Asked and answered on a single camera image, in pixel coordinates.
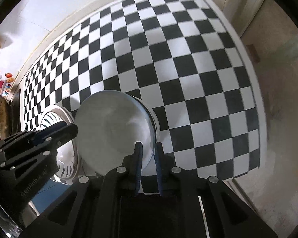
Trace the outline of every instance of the silver screw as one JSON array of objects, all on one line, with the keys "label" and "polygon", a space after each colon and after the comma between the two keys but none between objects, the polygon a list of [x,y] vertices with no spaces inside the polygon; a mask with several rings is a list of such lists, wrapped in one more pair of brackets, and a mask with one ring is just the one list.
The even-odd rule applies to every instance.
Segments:
[{"label": "silver screw", "polygon": [[127,171],[127,169],[124,166],[120,166],[120,167],[117,168],[118,173],[124,173],[125,171]]},{"label": "silver screw", "polygon": [[46,150],[43,152],[43,156],[48,156],[50,154],[50,151]]},{"label": "silver screw", "polygon": [[181,168],[175,166],[175,167],[172,167],[172,168],[171,168],[171,171],[172,171],[173,173],[177,174],[177,173],[181,172]]},{"label": "silver screw", "polygon": [[217,176],[210,176],[209,181],[211,183],[218,183],[219,179],[217,178]]},{"label": "silver screw", "polygon": [[87,183],[89,181],[88,177],[87,176],[82,176],[80,179],[79,179],[79,182],[80,183]]}]

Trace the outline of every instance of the concrete floor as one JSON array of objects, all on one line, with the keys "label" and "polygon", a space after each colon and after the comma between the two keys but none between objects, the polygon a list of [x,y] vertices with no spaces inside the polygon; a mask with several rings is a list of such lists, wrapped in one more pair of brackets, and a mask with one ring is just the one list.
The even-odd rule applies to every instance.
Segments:
[{"label": "concrete floor", "polygon": [[236,180],[261,217],[280,238],[298,223],[298,58],[271,63],[269,54],[298,35],[298,29],[273,0],[265,0],[242,36],[262,59],[254,65],[268,125],[266,164]]}]

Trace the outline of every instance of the checkered tablecloth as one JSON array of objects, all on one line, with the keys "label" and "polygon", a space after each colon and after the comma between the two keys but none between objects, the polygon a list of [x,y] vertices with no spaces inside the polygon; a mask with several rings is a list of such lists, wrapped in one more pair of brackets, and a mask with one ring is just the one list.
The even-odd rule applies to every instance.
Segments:
[{"label": "checkered tablecloth", "polygon": [[[164,153],[193,174],[228,179],[259,167],[252,83],[205,0],[121,0],[77,23],[26,75],[26,129],[37,128],[55,103],[75,117],[89,95],[104,89],[151,106]],[[144,191],[155,192],[153,159],[143,175]]]}]

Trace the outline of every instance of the round plate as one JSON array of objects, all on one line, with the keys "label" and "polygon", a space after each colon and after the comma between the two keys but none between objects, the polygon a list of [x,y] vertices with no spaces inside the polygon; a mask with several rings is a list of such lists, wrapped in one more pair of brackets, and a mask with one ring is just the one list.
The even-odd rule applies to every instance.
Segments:
[{"label": "round plate", "polygon": [[[65,121],[67,124],[74,122],[68,111],[58,105],[48,106],[42,115],[40,130],[60,121]],[[77,176],[80,158],[74,140],[65,143],[57,149],[56,159],[56,164],[59,168],[56,176],[63,180],[71,180]]]},{"label": "round plate", "polygon": [[79,153],[100,175],[121,166],[137,141],[143,145],[142,170],[153,155],[156,140],[151,118],[125,93],[105,90],[88,97],[76,113],[75,124]]}]

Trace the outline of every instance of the table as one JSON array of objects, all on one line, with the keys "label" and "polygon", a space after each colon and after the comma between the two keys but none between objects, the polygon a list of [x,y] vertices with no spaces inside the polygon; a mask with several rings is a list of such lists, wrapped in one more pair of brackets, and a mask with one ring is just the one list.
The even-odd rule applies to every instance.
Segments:
[{"label": "table", "polygon": [[[44,108],[80,104],[104,89],[156,113],[164,153],[199,177],[230,179],[258,168],[266,122],[253,66],[212,0],[118,0],[55,40],[25,76],[25,128]],[[142,190],[157,192],[154,159]]]}]

